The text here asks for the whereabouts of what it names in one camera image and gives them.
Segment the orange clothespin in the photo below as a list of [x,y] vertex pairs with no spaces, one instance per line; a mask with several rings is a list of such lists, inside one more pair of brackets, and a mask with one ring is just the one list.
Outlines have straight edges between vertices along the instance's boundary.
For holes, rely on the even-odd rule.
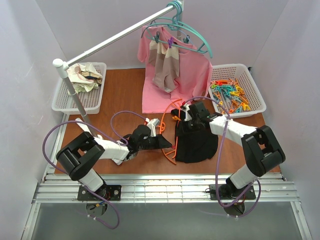
[[176,115],[173,116],[172,118],[173,118],[175,121],[180,121],[180,120],[181,120],[181,119],[180,119],[178,116],[176,116]]

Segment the black underwear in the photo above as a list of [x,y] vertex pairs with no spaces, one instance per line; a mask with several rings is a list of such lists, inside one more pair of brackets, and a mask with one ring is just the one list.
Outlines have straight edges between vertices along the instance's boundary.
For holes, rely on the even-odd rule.
[[[221,114],[210,114],[210,122]],[[196,132],[182,132],[181,117],[175,124],[175,160],[183,163],[198,163],[211,159],[217,152],[219,137],[210,130]]]

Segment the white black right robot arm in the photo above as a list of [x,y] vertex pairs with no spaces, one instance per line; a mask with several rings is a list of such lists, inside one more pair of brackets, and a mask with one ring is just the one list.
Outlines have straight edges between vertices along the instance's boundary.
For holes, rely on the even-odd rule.
[[215,186],[217,199],[242,196],[256,179],[262,177],[286,160],[272,129],[238,123],[220,113],[210,113],[203,102],[183,103],[185,118],[180,122],[183,133],[209,130],[242,147],[245,164],[227,178],[225,184]]

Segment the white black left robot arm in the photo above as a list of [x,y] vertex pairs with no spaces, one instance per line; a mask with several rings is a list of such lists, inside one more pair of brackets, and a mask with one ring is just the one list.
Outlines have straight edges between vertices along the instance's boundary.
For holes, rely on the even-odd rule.
[[56,159],[73,181],[78,181],[96,195],[107,200],[111,191],[101,176],[93,169],[99,159],[125,162],[135,158],[139,151],[171,148],[172,144],[162,134],[140,124],[131,134],[117,143],[93,137],[85,131],[61,149]]

